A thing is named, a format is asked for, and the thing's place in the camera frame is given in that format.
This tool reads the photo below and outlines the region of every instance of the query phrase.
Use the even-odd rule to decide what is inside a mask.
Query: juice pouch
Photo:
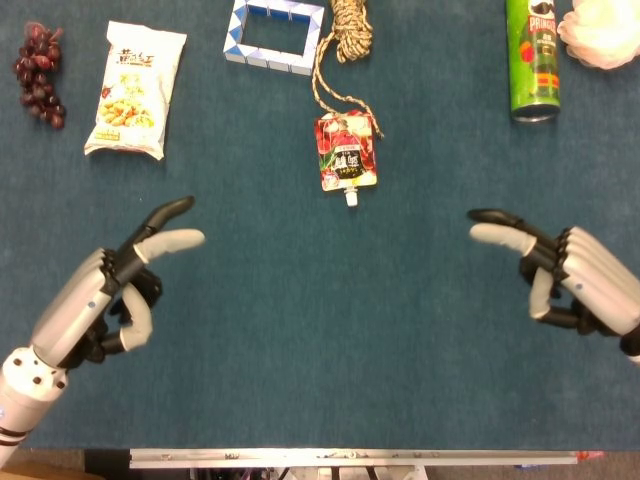
[[[350,207],[358,205],[357,188],[378,183],[369,114],[328,113],[315,125],[322,189],[343,189]]]
[[[111,43],[96,126],[84,153],[110,148],[164,156],[173,83],[187,36],[109,22]]]

